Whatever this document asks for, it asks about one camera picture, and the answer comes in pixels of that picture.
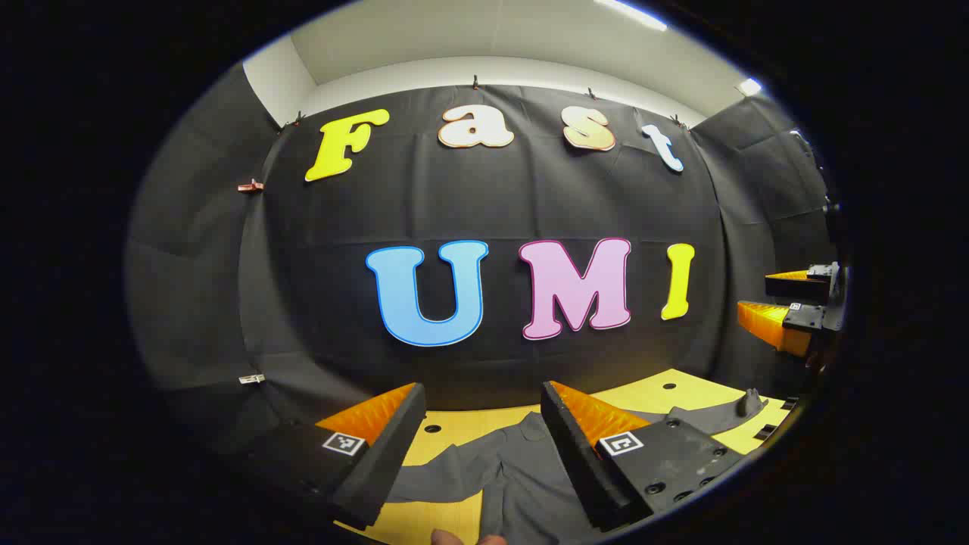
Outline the grey collared shirt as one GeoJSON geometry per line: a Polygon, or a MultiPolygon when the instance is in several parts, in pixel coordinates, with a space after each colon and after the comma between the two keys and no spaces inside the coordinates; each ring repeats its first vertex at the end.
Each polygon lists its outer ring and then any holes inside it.
{"type": "MultiPolygon", "coordinates": [[[[675,407],[664,413],[644,412],[645,397],[624,403],[603,392],[591,396],[645,419],[679,416],[715,439],[719,432],[754,418],[765,406],[754,389],[719,406],[675,407]]],[[[450,446],[421,466],[405,466],[388,503],[459,503],[475,494],[481,494],[481,534],[501,535],[509,545],[584,545],[606,534],[586,517],[541,408],[529,412],[519,424],[450,446]]],[[[681,508],[690,496],[668,512],[681,508]]],[[[631,525],[651,523],[668,512],[631,525]]]]}

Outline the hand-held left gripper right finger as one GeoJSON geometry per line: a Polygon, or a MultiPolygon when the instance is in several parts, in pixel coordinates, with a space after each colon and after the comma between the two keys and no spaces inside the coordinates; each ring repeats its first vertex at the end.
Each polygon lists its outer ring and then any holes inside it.
{"type": "Polygon", "coordinates": [[[556,381],[541,413],[586,517],[611,531],[679,507],[743,456],[679,416],[645,419],[556,381]]]}

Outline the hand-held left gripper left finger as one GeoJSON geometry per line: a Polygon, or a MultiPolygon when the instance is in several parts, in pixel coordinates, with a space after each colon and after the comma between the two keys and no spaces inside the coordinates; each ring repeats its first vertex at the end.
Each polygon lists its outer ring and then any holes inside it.
{"type": "Polygon", "coordinates": [[[242,449],[245,474],[312,522],[374,525],[425,418],[412,382],[311,425],[280,425],[242,449]]]}

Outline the black backdrop cloth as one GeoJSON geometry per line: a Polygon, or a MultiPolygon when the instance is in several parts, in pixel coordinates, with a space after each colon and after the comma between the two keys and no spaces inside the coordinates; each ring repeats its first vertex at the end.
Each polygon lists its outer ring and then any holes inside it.
{"type": "Polygon", "coordinates": [[[742,330],[737,302],[837,257],[824,203],[765,98],[686,131],[565,91],[442,86],[279,131],[236,66],[145,177],[126,297],[148,375],[218,450],[412,382],[438,411],[667,369],[785,399],[804,362],[742,330]],[[263,192],[239,193],[253,177],[263,192]]]}

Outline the long ceiling light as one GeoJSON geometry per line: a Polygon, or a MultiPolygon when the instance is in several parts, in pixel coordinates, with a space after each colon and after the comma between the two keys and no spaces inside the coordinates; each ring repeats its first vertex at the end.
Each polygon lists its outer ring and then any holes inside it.
{"type": "Polygon", "coordinates": [[[620,2],[619,0],[593,0],[593,2],[597,5],[605,7],[606,9],[615,11],[617,14],[622,14],[623,17],[636,21],[638,24],[647,28],[654,29],[659,32],[665,32],[668,30],[668,25],[665,24],[664,21],[654,17],[653,14],[647,13],[647,11],[634,7],[628,3],[620,2]]]}

